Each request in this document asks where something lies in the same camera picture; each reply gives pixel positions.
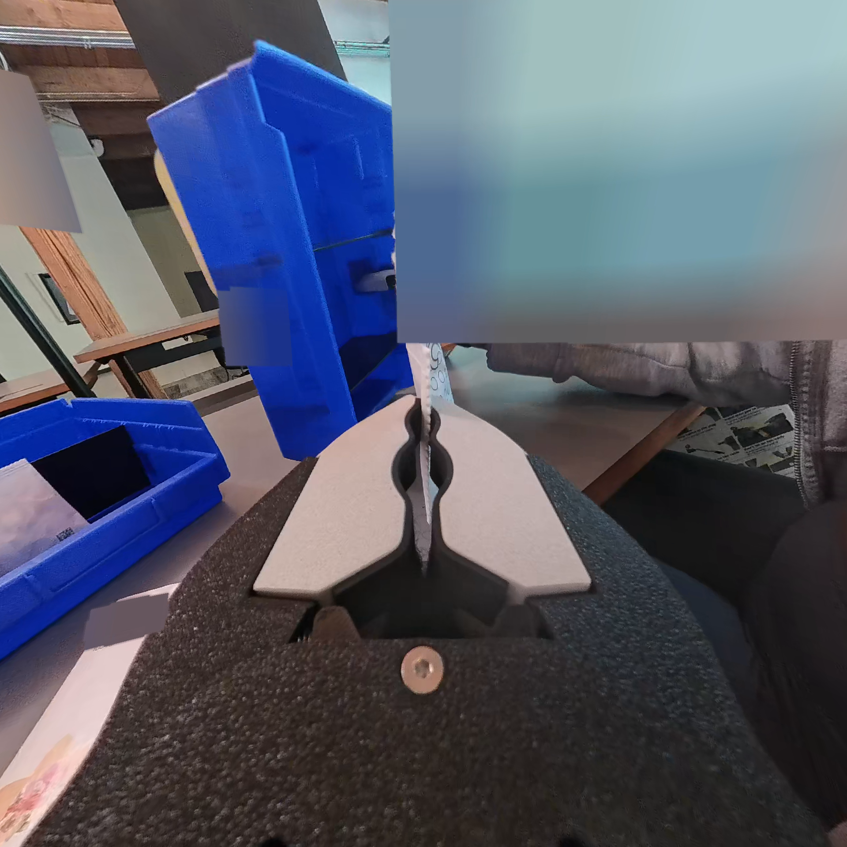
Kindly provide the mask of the person's torso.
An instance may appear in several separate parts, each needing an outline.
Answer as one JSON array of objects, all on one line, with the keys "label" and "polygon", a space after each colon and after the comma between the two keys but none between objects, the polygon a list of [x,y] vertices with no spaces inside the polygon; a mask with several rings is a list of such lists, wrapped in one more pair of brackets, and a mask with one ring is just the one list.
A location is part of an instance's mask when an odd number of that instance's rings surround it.
[{"label": "person's torso", "polygon": [[662,392],[719,409],[747,464],[793,462],[806,506],[845,500],[845,341],[693,343]]}]

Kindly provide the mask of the white patterned sachet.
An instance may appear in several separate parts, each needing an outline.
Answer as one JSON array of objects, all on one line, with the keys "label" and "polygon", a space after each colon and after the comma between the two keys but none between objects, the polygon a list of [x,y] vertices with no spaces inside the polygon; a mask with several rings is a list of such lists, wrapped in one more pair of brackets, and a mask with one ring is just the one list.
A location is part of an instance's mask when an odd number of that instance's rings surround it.
[{"label": "white patterned sachet", "polygon": [[420,401],[421,429],[417,448],[417,477],[410,489],[416,550],[423,566],[429,565],[432,544],[432,512],[438,493],[431,477],[431,429],[432,401],[439,398],[453,402],[446,358],[440,344],[410,343],[406,345],[412,370],[415,395]]}]

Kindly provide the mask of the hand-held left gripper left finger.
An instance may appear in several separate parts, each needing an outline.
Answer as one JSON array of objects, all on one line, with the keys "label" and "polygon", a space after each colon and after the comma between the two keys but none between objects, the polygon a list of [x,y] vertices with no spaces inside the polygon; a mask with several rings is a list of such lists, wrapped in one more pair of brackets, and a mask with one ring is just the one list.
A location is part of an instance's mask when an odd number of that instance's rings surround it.
[{"label": "hand-held left gripper left finger", "polygon": [[416,455],[419,406],[402,397],[320,453],[259,569],[256,595],[337,602],[380,573],[423,576],[400,472]]}]

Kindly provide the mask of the framed wall picture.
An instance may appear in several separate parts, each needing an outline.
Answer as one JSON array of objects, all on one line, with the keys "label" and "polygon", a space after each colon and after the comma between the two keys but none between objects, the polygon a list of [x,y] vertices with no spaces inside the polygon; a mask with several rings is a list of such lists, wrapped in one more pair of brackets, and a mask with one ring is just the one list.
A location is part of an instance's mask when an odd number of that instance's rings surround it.
[{"label": "framed wall picture", "polygon": [[39,273],[37,276],[64,323],[67,325],[81,324],[79,317],[69,305],[64,293],[60,290],[52,276],[49,273]]}]

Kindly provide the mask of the clear bag in bin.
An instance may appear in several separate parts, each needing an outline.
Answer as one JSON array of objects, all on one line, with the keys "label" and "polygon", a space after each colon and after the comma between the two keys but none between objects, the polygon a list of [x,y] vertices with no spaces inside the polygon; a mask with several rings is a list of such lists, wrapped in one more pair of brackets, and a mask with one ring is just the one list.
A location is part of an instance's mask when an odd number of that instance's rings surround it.
[{"label": "clear bag in bin", "polygon": [[1,469],[1,575],[88,527],[25,459]]}]

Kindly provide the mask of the white floral printed card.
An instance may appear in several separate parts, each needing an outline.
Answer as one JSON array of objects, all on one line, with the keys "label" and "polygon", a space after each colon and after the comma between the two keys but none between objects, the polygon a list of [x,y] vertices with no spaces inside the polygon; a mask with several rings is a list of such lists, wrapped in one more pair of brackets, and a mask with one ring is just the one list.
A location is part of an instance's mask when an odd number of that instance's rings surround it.
[{"label": "white floral printed card", "polygon": [[2,776],[1,845],[27,845],[89,755],[145,638],[177,584],[91,609],[84,651]]}]

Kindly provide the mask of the metal ceiling pipe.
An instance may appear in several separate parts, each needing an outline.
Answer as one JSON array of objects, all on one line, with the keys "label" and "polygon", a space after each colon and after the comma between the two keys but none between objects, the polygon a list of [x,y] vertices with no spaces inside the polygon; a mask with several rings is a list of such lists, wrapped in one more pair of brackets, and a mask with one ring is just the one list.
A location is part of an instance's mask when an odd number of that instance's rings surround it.
[{"label": "metal ceiling pipe", "polygon": [[126,30],[1,26],[1,43],[26,47],[135,49]]}]

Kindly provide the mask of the black panel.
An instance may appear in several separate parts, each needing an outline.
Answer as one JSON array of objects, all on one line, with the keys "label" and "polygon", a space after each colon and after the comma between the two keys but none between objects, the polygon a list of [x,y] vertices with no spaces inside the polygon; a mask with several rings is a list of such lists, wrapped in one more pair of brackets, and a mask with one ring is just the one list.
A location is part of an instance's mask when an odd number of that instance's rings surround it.
[{"label": "black panel", "polygon": [[317,1],[116,1],[162,102],[191,94],[266,41],[340,79]]}]

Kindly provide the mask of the blue plastic bin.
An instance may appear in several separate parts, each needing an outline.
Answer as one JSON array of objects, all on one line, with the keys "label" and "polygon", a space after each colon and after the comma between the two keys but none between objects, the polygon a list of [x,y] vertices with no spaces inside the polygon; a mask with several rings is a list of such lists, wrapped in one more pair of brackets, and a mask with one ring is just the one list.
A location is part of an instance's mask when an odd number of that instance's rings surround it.
[{"label": "blue plastic bin", "polygon": [[282,454],[319,454],[412,384],[394,269],[390,106],[264,41],[148,123]]},{"label": "blue plastic bin", "polygon": [[2,418],[2,461],[59,472],[85,494],[84,527],[1,580],[1,656],[24,643],[222,501],[222,452],[188,401],[50,401]]}]

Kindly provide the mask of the wooden post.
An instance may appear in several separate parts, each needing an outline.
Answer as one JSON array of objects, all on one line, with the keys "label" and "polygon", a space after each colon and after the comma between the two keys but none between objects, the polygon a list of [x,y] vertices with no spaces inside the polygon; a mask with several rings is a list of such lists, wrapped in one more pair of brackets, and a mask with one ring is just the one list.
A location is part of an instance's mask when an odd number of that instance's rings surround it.
[{"label": "wooden post", "polygon": [[[28,227],[21,227],[20,231],[64,294],[92,341],[129,333],[128,327],[69,233]],[[168,398],[153,374],[136,374],[122,358],[111,360],[109,366],[129,397],[162,400]]]}]

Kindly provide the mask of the pale wooden board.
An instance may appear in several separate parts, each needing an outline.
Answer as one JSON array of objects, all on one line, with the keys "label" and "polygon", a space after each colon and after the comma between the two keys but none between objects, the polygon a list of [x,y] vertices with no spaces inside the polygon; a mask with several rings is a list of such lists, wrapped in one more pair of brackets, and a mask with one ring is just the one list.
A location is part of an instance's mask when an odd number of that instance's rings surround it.
[{"label": "pale wooden board", "polygon": [[196,262],[200,270],[202,271],[210,290],[213,293],[217,294],[217,287],[214,283],[211,272],[206,265],[205,258],[202,255],[202,251],[199,247],[198,241],[191,228],[188,217],[185,214],[185,208],[182,204],[182,201],[180,200],[174,182],[171,179],[167,166],[164,162],[164,158],[159,150],[154,153],[154,169],[158,183],[161,186],[162,191],[168,201],[168,205],[170,206],[173,214],[175,215],[180,230],[182,231],[194,258],[196,259]]}]

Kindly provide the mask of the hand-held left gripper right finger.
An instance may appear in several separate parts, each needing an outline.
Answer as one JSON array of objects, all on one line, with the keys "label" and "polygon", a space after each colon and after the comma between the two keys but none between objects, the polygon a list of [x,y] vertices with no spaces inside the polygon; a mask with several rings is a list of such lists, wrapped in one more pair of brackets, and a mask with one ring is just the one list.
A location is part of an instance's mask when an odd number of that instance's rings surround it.
[{"label": "hand-held left gripper right finger", "polygon": [[588,592],[588,571],[525,450],[457,405],[434,405],[432,425],[432,446],[451,468],[438,499],[447,551],[504,581],[507,602]]}]

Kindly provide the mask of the wooden background table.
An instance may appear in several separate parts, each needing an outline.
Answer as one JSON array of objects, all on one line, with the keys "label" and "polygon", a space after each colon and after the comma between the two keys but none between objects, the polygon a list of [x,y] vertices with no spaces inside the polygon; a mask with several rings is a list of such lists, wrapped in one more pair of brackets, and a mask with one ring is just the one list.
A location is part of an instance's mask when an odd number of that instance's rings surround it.
[{"label": "wooden background table", "polygon": [[78,364],[110,366],[129,397],[166,399],[162,388],[152,387],[142,374],[206,352],[223,350],[217,309],[190,316],[173,326],[139,333],[124,333],[99,341],[75,354]]},{"label": "wooden background table", "polygon": [[75,397],[53,369],[1,382],[1,416],[5,417],[59,397]]}]

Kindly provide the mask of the person's right forearm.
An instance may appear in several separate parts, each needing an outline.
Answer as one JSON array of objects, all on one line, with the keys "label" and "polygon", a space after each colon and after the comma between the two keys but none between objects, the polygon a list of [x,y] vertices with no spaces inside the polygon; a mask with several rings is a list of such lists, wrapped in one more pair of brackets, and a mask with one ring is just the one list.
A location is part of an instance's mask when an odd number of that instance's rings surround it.
[{"label": "person's right forearm", "polygon": [[787,404],[792,348],[791,341],[484,346],[495,372],[556,383],[578,378],[609,392],[718,408]]}]

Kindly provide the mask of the black metal pole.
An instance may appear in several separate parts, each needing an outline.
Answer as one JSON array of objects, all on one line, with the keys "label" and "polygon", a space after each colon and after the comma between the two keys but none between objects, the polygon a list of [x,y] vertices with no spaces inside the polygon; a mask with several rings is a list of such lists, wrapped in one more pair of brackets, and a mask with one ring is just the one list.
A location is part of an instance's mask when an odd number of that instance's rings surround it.
[{"label": "black metal pole", "polygon": [[95,393],[79,374],[75,365],[63,353],[58,343],[41,323],[37,314],[31,309],[27,300],[19,293],[13,282],[1,269],[1,298],[15,320],[37,345],[48,363],[56,371],[76,397],[93,398]]}]

